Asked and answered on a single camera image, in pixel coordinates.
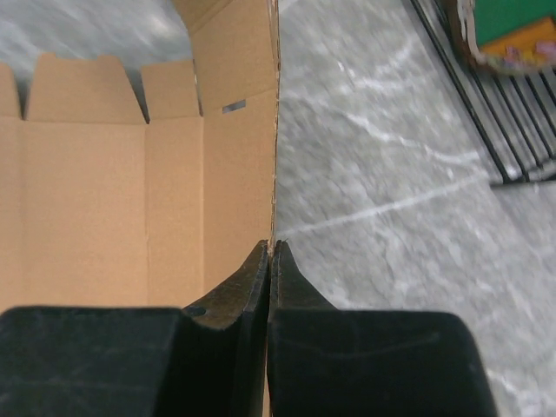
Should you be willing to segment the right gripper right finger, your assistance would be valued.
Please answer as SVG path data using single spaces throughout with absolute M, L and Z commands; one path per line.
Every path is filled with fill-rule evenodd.
M 442 311 L 334 307 L 275 246 L 268 314 L 274 416 L 494 416 L 475 339 Z

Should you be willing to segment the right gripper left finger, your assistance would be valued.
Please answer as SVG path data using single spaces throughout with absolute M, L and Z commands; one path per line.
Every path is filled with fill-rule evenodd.
M 185 308 L 11 308 L 1 316 L 1 413 L 260 416 L 268 304 L 259 242 Z

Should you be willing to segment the brown cardboard box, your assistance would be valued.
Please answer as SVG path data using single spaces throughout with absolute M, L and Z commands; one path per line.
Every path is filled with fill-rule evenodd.
M 185 308 L 273 249 L 275 1 L 178 1 L 189 60 L 39 57 L 1 68 L 1 316 L 15 307 Z

